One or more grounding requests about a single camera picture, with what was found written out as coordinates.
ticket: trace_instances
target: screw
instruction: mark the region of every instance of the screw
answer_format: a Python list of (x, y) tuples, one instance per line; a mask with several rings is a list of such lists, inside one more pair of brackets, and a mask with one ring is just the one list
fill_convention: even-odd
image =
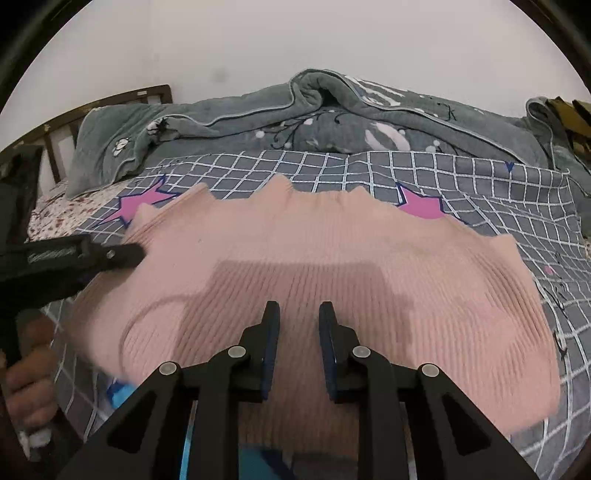
[(353, 355), (357, 358), (367, 358), (371, 354), (371, 350), (363, 345), (358, 345), (353, 348)]
[(158, 371), (163, 375), (172, 375), (177, 370), (177, 366), (172, 362), (164, 362), (160, 365)]
[(433, 365), (433, 364), (424, 364), (423, 367), (421, 368), (421, 371), (423, 372), (424, 375), (426, 375), (428, 377), (436, 377), (439, 375), (439, 369), (438, 369), (437, 365)]
[(242, 358), (246, 355), (246, 349), (243, 346), (234, 345), (228, 349), (228, 355), (231, 358)]

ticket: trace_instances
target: ribbed knit fabric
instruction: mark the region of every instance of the ribbed knit fabric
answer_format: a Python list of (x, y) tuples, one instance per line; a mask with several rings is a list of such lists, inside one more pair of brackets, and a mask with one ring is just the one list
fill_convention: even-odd
[(355, 456), (357, 415), (330, 402), (318, 309), (391, 362), (439, 365), (502, 432), (558, 405), (553, 340), (513, 237), (455, 218), (423, 219), (352, 192), (302, 193), (275, 176), (248, 199), (199, 184), (126, 236), (147, 252), (132, 271), (99, 274), (66, 329), (78, 351), (139, 384), (160, 363), (186, 366), (236, 344), (267, 300), (281, 307), (273, 387), (241, 407), (245, 443)]

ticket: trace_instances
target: pink star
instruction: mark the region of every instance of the pink star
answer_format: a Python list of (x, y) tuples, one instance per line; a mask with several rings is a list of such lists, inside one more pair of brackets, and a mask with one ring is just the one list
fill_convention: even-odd
[(163, 202), (165, 200), (178, 197), (180, 195), (180, 193), (168, 193), (159, 191), (159, 189), (162, 188), (162, 186), (165, 183), (166, 176), (162, 176), (159, 180), (156, 181), (156, 183), (154, 183), (154, 185), (152, 185), (148, 190), (142, 193), (118, 197), (119, 208), (117, 208), (116, 211), (114, 211), (111, 215), (109, 215), (107, 218), (105, 218), (99, 224), (97, 224), (97, 226), (102, 225), (106, 222), (110, 222), (112, 220), (119, 219), (127, 227), (131, 223), (131, 220), (133, 220), (135, 213), (138, 211), (138, 208), (142, 203), (153, 205), (154, 203)]
[(400, 183), (398, 191), (402, 196), (402, 203), (398, 205), (398, 208), (405, 213), (427, 220), (435, 220), (446, 214), (443, 211), (441, 197), (426, 197), (416, 194)]

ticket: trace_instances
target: finger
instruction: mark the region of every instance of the finger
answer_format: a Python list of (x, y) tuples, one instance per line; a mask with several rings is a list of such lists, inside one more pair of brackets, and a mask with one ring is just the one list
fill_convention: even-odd
[(53, 373), (57, 365), (56, 354), (48, 347), (37, 347), (29, 355), (10, 367), (6, 372), (9, 391), (36, 382)]
[(36, 429), (47, 425), (57, 413), (57, 403), (54, 401), (39, 410), (36, 410), (31, 415), (26, 417), (20, 424), (26, 429)]
[(55, 324), (42, 313), (31, 320), (25, 327), (24, 335), (31, 342), (31, 346), (49, 345), (53, 339)]
[(14, 393), (6, 400), (9, 415), (16, 424), (56, 401), (56, 386), (44, 378)]

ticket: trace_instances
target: gray plaid bedsheet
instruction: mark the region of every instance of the gray plaid bedsheet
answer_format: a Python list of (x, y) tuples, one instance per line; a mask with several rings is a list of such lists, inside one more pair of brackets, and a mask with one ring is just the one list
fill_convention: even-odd
[[(401, 203), (400, 182), (417, 193), (441, 196), (444, 211), (482, 235), (515, 237), (556, 339), (561, 400), (555, 416), (513, 435), (511, 442), (541, 479), (559, 478), (591, 432), (591, 264), (567, 175), (438, 153), (263, 151), (168, 158), (131, 180), (120, 195), (142, 193), (164, 176), (162, 191), (182, 193), (205, 182), (217, 198), (243, 198), (276, 173), (286, 175), (298, 190), (352, 190), (361, 185), (393, 204)], [(120, 242), (125, 233), (121, 221), (99, 225), (118, 203), (112, 199), (76, 232), (89, 233), (106, 245)], [(71, 304), (71, 299), (56, 302), (47, 313), (56, 323), (53, 348), (61, 359), (56, 372), (59, 402), (86, 439), (111, 413), (104, 398), (111, 379), (66, 345), (59, 321)]]

